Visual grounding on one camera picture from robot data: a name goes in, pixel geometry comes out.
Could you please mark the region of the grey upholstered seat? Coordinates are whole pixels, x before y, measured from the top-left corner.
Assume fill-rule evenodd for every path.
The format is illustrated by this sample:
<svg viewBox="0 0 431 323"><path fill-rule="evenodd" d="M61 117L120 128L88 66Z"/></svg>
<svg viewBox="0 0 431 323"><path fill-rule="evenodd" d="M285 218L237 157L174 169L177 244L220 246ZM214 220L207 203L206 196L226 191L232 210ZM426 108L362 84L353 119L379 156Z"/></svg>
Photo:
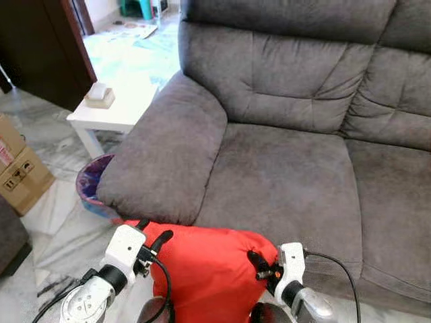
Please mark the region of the grey upholstered seat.
<svg viewBox="0 0 431 323"><path fill-rule="evenodd" d="M19 213L0 196L0 278L11 277L33 246Z"/></svg>

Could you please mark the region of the dark right robot leg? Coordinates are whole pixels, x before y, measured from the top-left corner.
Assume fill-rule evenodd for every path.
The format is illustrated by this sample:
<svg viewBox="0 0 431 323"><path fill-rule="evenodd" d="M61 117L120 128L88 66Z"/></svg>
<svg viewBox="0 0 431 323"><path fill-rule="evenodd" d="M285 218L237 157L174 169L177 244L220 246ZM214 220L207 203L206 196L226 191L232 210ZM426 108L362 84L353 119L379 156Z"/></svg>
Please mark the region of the dark right robot leg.
<svg viewBox="0 0 431 323"><path fill-rule="evenodd" d="M293 323L289 313L272 303L258 302L250 314L250 323Z"/></svg>

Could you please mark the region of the white side table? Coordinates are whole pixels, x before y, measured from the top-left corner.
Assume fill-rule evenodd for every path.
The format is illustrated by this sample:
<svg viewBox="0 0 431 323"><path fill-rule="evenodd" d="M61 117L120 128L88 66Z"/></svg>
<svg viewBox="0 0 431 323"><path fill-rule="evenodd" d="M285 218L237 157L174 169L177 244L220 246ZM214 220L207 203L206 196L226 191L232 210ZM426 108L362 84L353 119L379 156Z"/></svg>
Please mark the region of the white side table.
<svg viewBox="0 0 431 323"><path fill-rule="evenodd" d="M105 154L95 132L129 133L141 119L158 91L157 84L149 83L147 79L133 80L129 83L112 83L110 87L116 94L116 99L110 108L106 110L93 108L82 101L73 113L67 116L68 123L71 124L92 159Z"/></svg>

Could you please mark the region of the dark robot leg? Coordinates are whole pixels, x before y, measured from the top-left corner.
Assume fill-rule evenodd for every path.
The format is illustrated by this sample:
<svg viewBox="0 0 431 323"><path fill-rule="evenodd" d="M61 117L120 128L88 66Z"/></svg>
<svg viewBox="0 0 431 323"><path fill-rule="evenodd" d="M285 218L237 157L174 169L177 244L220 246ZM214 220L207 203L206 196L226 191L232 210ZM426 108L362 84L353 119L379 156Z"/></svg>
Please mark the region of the dark robot leg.
<svg viewBox="0 0 431 323"><path fill-rule="evenodd" d="M250 323L293 323L289 313L272 303L258 302L250 314Z"/></svg>
<svg viewBox="0 0 431 323"><path fill-rule="evenodd" d="M174 323L170 302L163 297L149 299L142 307L136 323Z"/></svg>

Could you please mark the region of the dark left robot leg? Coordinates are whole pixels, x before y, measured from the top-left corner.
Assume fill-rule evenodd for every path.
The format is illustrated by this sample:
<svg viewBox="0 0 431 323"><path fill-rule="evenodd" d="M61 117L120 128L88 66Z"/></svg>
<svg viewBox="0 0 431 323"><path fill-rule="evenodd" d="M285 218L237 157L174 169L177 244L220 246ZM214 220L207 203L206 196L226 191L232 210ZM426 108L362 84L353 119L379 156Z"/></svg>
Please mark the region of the dark left robot leg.
<svg viewBox="0 0 431 323"><path fill-rule="evenodd" d="M149 299L142 307L136 323L174 323L170 302L163 297Z"/></svg>

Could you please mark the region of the large printed cardboard box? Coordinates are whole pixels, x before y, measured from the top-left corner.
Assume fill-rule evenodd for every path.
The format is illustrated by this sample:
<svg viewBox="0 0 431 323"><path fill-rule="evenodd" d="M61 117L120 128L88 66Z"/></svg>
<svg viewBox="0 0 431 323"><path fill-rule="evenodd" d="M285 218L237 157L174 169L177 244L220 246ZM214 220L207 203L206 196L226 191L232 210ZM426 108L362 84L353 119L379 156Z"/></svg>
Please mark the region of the large printed cardboard box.
<svg viewBox="0 0 431 323"><path fill-rule="evenodd" d="M54 181L10 118L0 113L0 196L24 217Z"/></svg>

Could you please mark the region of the red pillow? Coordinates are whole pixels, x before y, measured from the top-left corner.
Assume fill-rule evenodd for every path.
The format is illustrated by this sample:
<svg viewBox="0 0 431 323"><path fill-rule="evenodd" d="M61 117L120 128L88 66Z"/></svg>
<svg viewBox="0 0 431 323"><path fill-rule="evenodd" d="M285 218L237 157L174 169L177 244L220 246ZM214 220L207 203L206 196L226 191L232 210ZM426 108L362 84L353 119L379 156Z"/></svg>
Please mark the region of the red pillow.
<svg viewBox="0 0 431 323"><path fill-rule="evenodd" d="M144 230L145 245L169 229L174 236L157 258L172 282L155 268L153 293L170 295L175 323L250 323L267 284L256 280L246 253L255 250L275 262L278 252L271 241L252 231L151 222Z"/></svg>

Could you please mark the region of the dark wooden door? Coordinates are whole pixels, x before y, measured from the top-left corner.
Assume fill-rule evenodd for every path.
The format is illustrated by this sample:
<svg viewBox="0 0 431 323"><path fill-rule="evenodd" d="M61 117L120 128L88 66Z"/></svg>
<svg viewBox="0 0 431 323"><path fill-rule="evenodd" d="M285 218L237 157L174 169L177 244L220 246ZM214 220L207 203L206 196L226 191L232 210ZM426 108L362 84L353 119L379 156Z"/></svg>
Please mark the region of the dark wooden door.
<svg viewBox="0 0 431 323"><path fill-rule="evenodd" d="M24 90L73 111L98 78L84 0L0 0L0 92Z"/></svg>

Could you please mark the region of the beige tissue box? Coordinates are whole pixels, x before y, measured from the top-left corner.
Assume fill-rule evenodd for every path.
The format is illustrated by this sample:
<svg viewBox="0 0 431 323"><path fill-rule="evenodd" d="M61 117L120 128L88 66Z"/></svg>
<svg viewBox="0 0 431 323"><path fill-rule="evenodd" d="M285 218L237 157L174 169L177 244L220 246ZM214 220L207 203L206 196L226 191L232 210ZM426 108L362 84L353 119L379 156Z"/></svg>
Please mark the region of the beige tissue box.
<svg viewBox="0 0 431 323"><path fill-rule="evenodd" d="M96 82L84 96L83 104L97 110L108 110L114 101L114 90L107 83Z"/></svg>

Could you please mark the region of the purple basket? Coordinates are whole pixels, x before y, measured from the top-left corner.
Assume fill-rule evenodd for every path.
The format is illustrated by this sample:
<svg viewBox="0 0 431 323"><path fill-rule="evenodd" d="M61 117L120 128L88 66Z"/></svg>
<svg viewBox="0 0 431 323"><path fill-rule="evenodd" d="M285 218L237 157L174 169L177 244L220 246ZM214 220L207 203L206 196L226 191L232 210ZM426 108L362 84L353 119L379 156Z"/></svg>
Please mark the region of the purple basket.
<svg viewBox="0 0 431 323"><path fill-rule="evenodd" d="M102 175L111 160L114 159L114 154L107 153L96 157L86 164L80 172L77 173L75 179L75 187L78 197L84 209L96 215L108 219L114 224L122 224L124 221L118 215L116 209L105 205L98 199L98 185Z"/></svg>

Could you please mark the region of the grey fabric sofa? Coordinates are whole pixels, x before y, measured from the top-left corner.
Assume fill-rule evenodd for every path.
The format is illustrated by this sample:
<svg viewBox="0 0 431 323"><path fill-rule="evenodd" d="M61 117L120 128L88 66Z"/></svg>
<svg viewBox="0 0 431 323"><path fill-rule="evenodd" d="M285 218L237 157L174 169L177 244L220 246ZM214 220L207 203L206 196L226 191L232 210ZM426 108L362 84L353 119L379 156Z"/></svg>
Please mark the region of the grey fabric sofa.
<svg viewBox="0 0 431 323"><path fill-rule="evenodd" d="M310 285L431 313L431 0L181 0L180 69L117 148L123 219L298 241Z"/></svg>

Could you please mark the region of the pale turquoise floor mat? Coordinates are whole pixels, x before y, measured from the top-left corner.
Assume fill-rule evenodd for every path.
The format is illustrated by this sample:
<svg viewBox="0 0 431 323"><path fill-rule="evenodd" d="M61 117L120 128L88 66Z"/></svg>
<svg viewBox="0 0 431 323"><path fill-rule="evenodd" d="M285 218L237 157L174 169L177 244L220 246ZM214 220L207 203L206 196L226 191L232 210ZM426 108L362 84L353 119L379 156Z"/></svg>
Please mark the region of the pale turquoise floor mat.
<svg viewBox="0 0 431 323"><path fill-rule="evenodd" d="M147 38L127 32L88 35L84 46L100 82L145 78L161 89L180 69L178 24L162 24Z"/></svg>

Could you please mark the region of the green plastic stool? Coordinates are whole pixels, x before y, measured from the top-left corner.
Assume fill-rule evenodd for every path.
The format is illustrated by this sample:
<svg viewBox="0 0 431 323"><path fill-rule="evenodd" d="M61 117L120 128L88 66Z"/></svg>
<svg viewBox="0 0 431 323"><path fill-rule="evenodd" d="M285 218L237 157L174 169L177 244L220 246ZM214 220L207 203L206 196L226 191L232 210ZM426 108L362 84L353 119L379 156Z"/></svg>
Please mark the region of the green plastic stool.
<svg viewBox="0 0 431 323"><path fill-rule="evenodd" d="M168 0L117 0L122 17L152 20L168 9Z"/></svg>

